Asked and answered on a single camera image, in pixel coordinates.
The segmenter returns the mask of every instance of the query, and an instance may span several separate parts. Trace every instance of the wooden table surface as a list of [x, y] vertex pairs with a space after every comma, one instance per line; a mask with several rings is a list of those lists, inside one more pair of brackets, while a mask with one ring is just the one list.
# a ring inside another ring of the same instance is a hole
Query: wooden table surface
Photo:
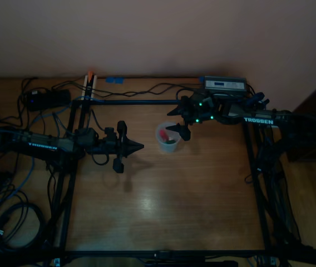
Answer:
[[[29, 88], [50, 87], [65, 79], [39, 79]], [[125, 79], [122, 85], [99, 79], [97, 89], [125, 92], [144, 91], [159, 82], [197, 83], [197, 79]], [[0, 80], [0, 116], [16, 114], [21, 80]], [[166, 86], [158, 87], [155, 92]], [[72, 98], [81, 91], [71, 88]], [[176, 89], [163, 95], [139, 95], [128, 99], [174, 99]], [[127, 99], [110, 97], [108, 99]], [[225, 126], [216, 121], [191, 127], [191, 140], [181, 141], [171, 154], [159, 150], [156, 126], [164, 121], [172, 105], [94, 106], [102, 127], [127, 124], [127, 137], [145, 148], [124, 159], [125, 172], [116, 174], [112, 157], [106, 166], [97, 166], [90, 156], [80, 160], [67, 239], [67, 250], [233, 250], [264, 249], [253, 187], [244, 182], [250, 173], [242, 126]], [[33, 119], [37, 112], [31, 112]], [[66, 125], [69, 111], [59, 115]], [[48, 117], [46, 134], [55, 134]], [[90, 122], [97, 129], [95, 122]], [[43, 122], [31, 128], [42, 133]], [[49, 219], [48, 171], [35, 160], [34, 172], [23, 187], [30, 202], [37, 204]], [[15, 183], [31, 167], [31, 158], [21, 156]], [[34, 221], [21, 230], [34, 231]]]

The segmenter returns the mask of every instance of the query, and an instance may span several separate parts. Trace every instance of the control box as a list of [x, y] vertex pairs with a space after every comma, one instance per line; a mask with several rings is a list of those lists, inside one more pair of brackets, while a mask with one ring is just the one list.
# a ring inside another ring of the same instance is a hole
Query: control box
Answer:
[[26, 99], [29, 111], [68, 106], [71, 102], [69, 90], [50, 91], [46, 93], [32, 91], [26, 94]]
[[221, 97], [246, 96], [245, 78], [205, 76], [205, 89]]

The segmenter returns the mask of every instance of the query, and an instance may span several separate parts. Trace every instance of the black metal frame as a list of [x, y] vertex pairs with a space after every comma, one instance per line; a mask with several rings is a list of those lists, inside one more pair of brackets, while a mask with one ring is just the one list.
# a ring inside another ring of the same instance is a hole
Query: black metal frame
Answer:
[[[90, 96], [91, 90], [85, 91], [85, 96]], [[73, 131], [75, 114], [77, 108], [81, 105], [80, 121], [78, 124], [78, 129], [84, 127], [86, 115], [89, 113], [90, 106], [92, 105], [176, 105], [176, 100], [127, 100], [127, 101], [104, 101], [96, 102], [92, 100], [77, 100], [73, 101], [70, 118], [68, 122], [67, 129]], [[80, 258], [83, 256], [98, 256], [98, 257], [130, 257], [130, 258], [144, 258], [152, 260], [175, 260], [175, 261], [187, 261], [187, 260], [201, 260], [205, 261], [206, 257], [219, 257], [219, 256], [238, 256], [249, 258], [254, 255], [264, 255], [268, 259], [270, 257], [275, 257], [280, 259], [281, 266], [288, 266], [287, 260], [301, 261], [305, 263], [316, 264], [316, 249], [313, 249], [309, 246], [304, 246], [301, 243], [298, 244], [276, 244], [272, 245], [270, 238], [270, 231], [268, 229], [266, 211], [269, 212], [269, 215], [274, 220], [278, 218], [273, 216], [273, 213], [268, 209], [268, 201], [264, 196], [261, 185], [258, 179], [258, 171], [255, 167], [255, 156], [253, 151], [253, 144], [251, 140], [251, 131], [249, 125], [243, 123], [243, 133], [245, 137], [245, 142], [247, 146], [248, 158], [250, 163], [251, 176], [253, 179], [253, 186], [255, 191], [256, 203], [258, 207], [259, 219], [261, 224], [261, 230], [263, 235], [263, 241], [265, 245], [265, 250], [197, 250], [197, 251], [66, 251], [65, 245], [68, 234], [68, 227], [70, 222], [70, 212], [71, 205], [73, 200], [74, 186], [76, 180], [76, 171], [78, 160], [71, 160], [70, 166], [72, 169], [63, 170], [60, 172], [58, 177], [58, 184], [55, 193], [55, 198], [53, 201], [53, 214], [55, 214], [49, 221], [48, 227], [49, 232], [46, 233], [46, 239], [49, 236], [51, 238], [47, 241], [51, 244], [54, 244], [55, 240], [53, 236], [55, 235], [55, 223], [58, 220], [59, 216], [63, 215], [63, 222], [61, 227], [61, 233], [59, 238], [59, 246], [55, 249], [43, 249], [40, 250], [29, 250], [17, 253], [2, 254], [0, 257], [0, 265], [5, 264], [10, 266], [17, 266], [21, 264], [34, 263], [39, 261], [46, 261], [49, 259], [60, 258], [62, 263], [67, 262], [69, 259]], [[261, 146], [261, 137], [259, 128], [257, 125], [253, 125], [254, 138], [256, 140], [257, 146]], [[68, 189], [65, 197], [61, 201], [61, 195], [63, 190], [63, 184], [65, 176], [69, 174]], [[264, 177], [266, 193], [268, 199], [272, 198], [271, 187], [268, 182], [268, 178]]]

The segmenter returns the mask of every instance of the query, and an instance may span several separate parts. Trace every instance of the blue tape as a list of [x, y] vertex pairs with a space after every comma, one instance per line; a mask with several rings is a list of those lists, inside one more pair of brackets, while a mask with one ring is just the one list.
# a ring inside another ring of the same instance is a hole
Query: blue tape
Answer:
[[113, 78], [113, 77], [106, 78], [106, 82], [108, 82], [108, 83], [114, 83], [114, 81], [115, 81], [115, 78]]
[[115, 83], [118, 83], [118, 84], [123, 84], [124, 82], [124, 78], [115, 78]]

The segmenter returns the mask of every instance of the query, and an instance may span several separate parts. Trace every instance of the red object in cup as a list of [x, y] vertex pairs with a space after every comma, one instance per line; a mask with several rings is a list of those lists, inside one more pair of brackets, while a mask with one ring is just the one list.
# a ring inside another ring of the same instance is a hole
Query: red object in cup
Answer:
[[163, 129], [159, 130], [159, 135], [162, 138], [163, 142], [168, 142], [169, 136], [167, 135], [165, 130], [163, 130]]

